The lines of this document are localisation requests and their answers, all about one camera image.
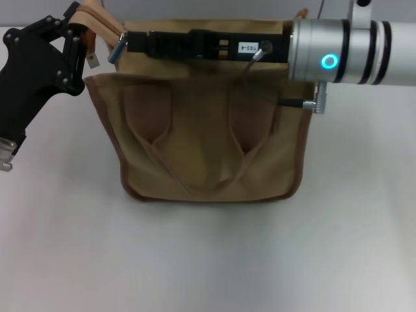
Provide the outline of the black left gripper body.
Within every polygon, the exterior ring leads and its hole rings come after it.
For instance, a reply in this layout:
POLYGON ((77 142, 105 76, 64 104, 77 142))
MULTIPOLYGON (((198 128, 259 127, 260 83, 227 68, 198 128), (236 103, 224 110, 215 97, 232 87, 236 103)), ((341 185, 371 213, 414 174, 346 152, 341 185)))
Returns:
POLYGON ((57 86, 64 37, 47 42, 27 29, 9 29, 3 42, 8 58, 0 70, 0 138, 15 143, 16 153, 26 138, 26 128, 53 96, 78 96, 82 90, 57 86))

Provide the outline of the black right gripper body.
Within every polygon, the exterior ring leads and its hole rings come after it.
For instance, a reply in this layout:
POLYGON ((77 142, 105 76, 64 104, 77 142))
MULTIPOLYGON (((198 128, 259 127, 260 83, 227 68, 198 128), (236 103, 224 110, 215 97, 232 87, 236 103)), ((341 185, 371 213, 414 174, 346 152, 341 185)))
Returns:
POLYGON ((215 32, 193 29, 187 33, 182 57, 198 60, 229 60, 248 62, 261 48, 262 42, 270 42, 272 51, 261 62, 287 62, 289 34, 255 34, 241 32, 215 32))

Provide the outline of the silver metal zipper pull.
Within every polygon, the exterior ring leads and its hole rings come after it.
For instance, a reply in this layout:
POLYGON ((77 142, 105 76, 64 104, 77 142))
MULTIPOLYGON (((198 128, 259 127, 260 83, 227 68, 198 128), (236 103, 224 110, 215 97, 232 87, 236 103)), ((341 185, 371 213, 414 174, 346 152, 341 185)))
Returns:
POLYGON ((115 62, 119 59, 122 51, 127 46, 127 44, 128 44, 128 33, 123 32, 120 35, 117 43, 114 45, 112 51, 110 52, 108 56, 107 60, 110 64, 115 64, 115 62))

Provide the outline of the khaki canvas food bag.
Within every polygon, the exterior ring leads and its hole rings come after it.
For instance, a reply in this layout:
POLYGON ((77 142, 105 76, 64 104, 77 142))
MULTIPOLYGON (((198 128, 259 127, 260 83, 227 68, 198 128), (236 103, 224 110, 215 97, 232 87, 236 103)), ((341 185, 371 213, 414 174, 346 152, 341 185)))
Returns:
MULTIPOLYGON (((83 0, 70 25, 110 51, 123 32, 284 34, 294 20, 166 19, 120 23, 98 0, 83 0)), ((126 192, 139 200, 262 202, 291 197, 303 174, 313 83, 288 65, 156 59, 128 52, 115 72, 87 77, 92 103, 120 162, 126 192)))

